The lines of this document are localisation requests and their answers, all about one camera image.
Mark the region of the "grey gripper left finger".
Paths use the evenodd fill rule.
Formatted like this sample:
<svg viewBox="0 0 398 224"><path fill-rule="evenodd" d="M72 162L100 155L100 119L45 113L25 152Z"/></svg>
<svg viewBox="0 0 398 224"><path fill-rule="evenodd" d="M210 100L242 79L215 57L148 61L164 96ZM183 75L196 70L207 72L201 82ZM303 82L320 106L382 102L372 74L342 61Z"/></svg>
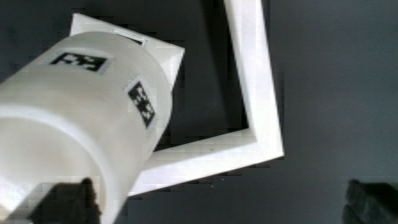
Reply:
<svg viewBox="0 0 398 224"><path fill-rule="evenodd" d="M59 183L29 215L32 224L102 224L93 180Z"/></svg>

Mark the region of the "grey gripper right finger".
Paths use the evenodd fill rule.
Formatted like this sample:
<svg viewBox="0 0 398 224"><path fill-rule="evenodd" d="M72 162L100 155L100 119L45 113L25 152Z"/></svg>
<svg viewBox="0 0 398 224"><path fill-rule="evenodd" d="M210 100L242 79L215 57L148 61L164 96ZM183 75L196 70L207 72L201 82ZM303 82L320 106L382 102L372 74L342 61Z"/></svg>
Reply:
<svg viewBox="0 0 398 224"><path fill-rule="evenodd" d="M388 183L349 182L343 224L398 224L398 190Z"/></svg>

